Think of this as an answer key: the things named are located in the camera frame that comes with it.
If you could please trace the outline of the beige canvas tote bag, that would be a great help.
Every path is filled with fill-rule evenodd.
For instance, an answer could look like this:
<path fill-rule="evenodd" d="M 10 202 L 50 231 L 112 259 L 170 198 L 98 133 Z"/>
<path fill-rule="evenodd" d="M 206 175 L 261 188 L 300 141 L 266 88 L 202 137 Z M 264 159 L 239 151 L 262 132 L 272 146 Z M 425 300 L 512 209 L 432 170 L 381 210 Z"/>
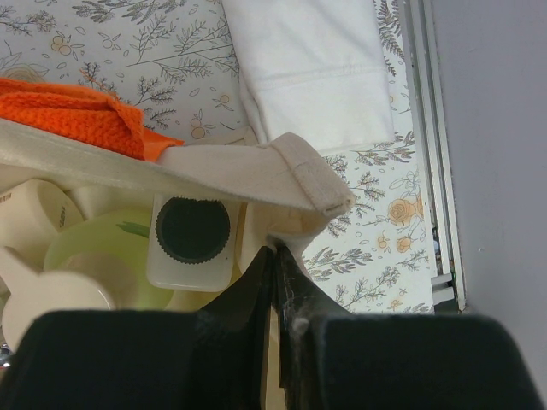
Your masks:
<path fill-rule="evenodd" d="M 1 161 L 51 176 L 246 204 L 243 274 L 258 251 L 297 260 L 329 222 L 351 210 L 348 185 L 304 139 L 263 145 L 193 144 L 143 126 L 142 112 L 85 86 L 1 82 Z"/>

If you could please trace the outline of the beige jar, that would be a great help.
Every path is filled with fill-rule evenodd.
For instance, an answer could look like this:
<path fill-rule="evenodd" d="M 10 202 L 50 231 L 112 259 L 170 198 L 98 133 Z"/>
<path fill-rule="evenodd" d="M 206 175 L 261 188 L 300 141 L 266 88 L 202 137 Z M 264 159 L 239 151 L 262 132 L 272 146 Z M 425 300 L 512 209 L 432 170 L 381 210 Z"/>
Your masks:
<path fill-rule="evenodd" d="M 1 194 L 1 244 L 40 259 L 65 229 L 84 220 L 56 185 L 30 179 Z"/>

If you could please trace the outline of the white bottle black cap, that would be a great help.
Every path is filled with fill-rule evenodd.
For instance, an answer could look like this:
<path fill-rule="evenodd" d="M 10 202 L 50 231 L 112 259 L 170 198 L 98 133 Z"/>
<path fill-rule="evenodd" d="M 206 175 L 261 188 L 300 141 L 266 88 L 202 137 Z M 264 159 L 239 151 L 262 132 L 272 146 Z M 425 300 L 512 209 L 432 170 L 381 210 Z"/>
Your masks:
<path fill-rule="evenodd" d="M 240 202 L 154 196 L 146 276 L 156 287 L 219 292 L 231 282 Z"/>

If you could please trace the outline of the green pump bottle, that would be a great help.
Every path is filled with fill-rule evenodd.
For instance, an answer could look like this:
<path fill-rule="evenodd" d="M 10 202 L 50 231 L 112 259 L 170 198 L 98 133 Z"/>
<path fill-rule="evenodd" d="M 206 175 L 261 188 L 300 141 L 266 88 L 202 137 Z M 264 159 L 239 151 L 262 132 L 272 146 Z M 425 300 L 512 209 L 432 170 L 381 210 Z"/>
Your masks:
<path fill-rule="evenodd" d="M 16 350 L 38 317 L 59 310 L 162 310 L 172 291 L 146 277 L 150 213 L 124 209 L 68 228 L 49 246 L 42 267 L 10 247 L 1 249 L 9 290 L 2 333 Z"/>

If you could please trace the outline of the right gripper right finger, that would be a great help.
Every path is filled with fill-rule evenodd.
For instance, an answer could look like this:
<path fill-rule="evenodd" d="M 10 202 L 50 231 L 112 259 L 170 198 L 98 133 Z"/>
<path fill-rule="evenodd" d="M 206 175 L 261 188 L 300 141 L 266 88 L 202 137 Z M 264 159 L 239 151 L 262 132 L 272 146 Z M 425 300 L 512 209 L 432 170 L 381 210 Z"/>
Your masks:
<path fill-rule="evenodd" d="M 496 321 L 350 313 L 275 257 L 280 383 L 290 409 L 535 409 L 520 350 Z"/>

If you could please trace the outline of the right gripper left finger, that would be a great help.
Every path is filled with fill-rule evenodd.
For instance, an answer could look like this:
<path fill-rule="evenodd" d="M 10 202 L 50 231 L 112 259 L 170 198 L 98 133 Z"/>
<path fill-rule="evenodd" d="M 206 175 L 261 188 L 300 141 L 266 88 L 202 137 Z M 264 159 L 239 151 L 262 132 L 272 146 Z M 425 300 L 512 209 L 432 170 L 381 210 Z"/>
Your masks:
<path fill-rule="evenodd" d="M 47 313 L 1 382 L 4 409 L 260 409 L 274 254 L 190 313 Z"/>

